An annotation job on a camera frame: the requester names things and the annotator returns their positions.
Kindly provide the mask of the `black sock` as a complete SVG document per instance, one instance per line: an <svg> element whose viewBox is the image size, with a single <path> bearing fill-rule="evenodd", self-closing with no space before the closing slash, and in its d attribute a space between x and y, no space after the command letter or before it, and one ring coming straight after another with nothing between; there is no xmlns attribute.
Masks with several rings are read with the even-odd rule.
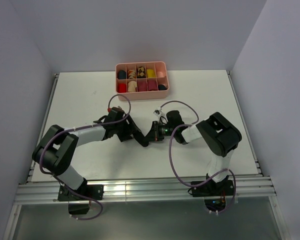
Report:
<svg viewBox="0 0 300 240"><path fill-rule="evenodd" d="M155 130L153 128L151 128L146 135L144 135L142 131L137 128L132 135L142 147L147 147L150 143L156 141Z"/></svg>

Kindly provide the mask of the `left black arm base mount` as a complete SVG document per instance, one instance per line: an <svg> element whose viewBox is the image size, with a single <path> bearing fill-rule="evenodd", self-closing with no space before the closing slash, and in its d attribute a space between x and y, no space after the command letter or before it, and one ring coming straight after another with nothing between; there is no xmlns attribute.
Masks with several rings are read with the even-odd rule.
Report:
<svg viewBox="0 0 300 240"><path fill-rule="evenodd" d="M99 217L103 212L104 186L102 184L88 184L84 189L75 191L68 186L61 185L57 196L58 202L68 202L68 213L71 218L78 221L88 221ZM95 203L100 206L99 212L90 217L84 217L92 205Z"/></svg>

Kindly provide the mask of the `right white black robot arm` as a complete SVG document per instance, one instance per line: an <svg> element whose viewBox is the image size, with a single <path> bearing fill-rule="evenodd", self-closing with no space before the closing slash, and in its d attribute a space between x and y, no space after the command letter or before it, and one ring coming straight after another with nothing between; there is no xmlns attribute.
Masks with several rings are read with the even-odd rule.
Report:
<svg viewBox="0 0 300 240"><path fill-rule="evenodd" d="M179 144L187 145L203 139L213 153L206 184L198 186L193 183L193 189L204 189L209 194L217 195L232 183L228 168L232 154L242 140L240 131L232 123L219 112L193 125L186 125L178 110L169 111L164 119L165 122L152 122L151 129L145 136L146 141L160 142L168 136Z"/></svg>

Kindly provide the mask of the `maroon purple striped sock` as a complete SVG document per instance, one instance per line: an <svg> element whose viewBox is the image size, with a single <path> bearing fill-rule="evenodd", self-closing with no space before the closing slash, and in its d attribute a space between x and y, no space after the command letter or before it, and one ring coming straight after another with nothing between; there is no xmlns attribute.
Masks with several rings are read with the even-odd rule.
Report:
<svg viewBox="0 0 300 240"><path fill-rule="evenodd" d="M158 90L158 84L155 79L148 79L147 80L147 89L148 91L157 91Z"/></svg>

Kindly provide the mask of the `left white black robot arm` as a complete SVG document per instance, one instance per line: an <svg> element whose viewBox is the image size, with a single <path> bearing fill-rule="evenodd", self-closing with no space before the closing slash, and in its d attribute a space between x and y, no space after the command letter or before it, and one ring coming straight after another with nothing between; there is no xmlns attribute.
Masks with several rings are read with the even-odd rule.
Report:
<svg viewBox="0 0 300 240"><path fill-rule="evenodd" d="M45 174L53 176L61 184L61 194L81 200L97 197L103 191L88 186L87 180L71 165L77 147L92 142L105 141L117 136L120 142L136 140L147 147L148 142L128 113L119 107L109 108L108 113L94 121L92 126L64 129L52 125L32 153L32 159Z"/></svg>

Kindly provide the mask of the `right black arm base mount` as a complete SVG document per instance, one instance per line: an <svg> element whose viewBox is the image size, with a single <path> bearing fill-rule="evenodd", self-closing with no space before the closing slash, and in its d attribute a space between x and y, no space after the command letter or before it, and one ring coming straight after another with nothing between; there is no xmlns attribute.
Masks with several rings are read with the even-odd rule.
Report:
<svg viewBox="0 0 300 240"><path fill-rule="evenodd" d="M210 180L208 183L188 189L188 194L194 198L215 197L214 199L205 199L205 207L212 212L223 211L227 206L226 197L234 196L236 193L236 183L227 176L220 182Z"/></svg>

